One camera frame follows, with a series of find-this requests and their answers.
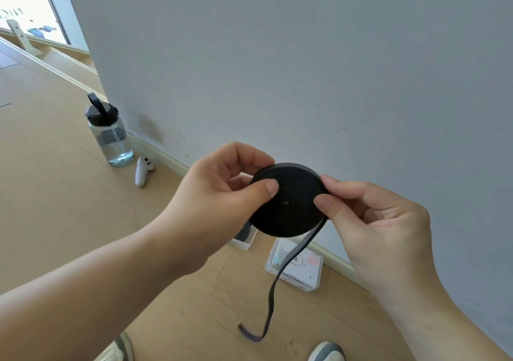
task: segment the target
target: hand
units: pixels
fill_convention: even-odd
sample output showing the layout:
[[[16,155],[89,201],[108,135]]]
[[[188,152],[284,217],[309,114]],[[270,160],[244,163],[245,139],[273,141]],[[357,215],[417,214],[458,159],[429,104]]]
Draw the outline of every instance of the hand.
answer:
[[[201,268],[226,245],[249,217],[278,192],[278,182],[251,176],[274,164],[268,154],[249,145],[230,143],[196,162],[173,199],[156,219],[183,245],[186,272]]]
[[[333,221],[360,280],[386,308],[406,303],[406,296],[429,296],[430,289],[445,292],[424,207],[372,183],[321,179],[331,195],[317,196],[316,206]]]

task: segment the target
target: water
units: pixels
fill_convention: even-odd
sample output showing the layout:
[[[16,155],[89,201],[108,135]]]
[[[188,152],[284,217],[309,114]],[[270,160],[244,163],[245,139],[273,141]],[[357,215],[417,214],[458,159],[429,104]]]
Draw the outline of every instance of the water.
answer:
[[[103,131],[96,139],[109,164],[120,167],[132,161],[133,149],[124,129]]]

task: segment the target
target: shoe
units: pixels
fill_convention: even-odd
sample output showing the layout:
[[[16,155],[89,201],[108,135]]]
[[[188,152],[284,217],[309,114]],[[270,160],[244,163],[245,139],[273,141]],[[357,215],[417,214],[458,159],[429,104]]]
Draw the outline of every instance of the shoe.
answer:
[[[321,342],[308,361],[346,361],[342,348],[334,342]]]
[[[94,361],[133,361],[132,344],[127,333],[122,332]]]

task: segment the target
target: water bottle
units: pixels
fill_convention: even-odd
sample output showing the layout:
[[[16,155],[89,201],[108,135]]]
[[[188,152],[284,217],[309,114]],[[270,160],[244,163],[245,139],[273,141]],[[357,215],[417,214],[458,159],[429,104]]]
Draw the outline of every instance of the water bottle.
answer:
[[[133,149],[118,109],[101,102],[93,92],[87,97],[92,105],[87,108],[86,118],[103,156],[116,167],[129,164],[133,159]]]

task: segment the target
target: forearm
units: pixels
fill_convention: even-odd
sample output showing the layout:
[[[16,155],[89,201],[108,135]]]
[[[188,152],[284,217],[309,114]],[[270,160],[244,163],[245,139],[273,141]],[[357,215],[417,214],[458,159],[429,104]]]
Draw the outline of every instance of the forearm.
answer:
[[[451,300],[442,285],[385,308],[417,361],[511,361]]]
[[[0,296],[0,359],[94,359],[180,275],[155,228]]]

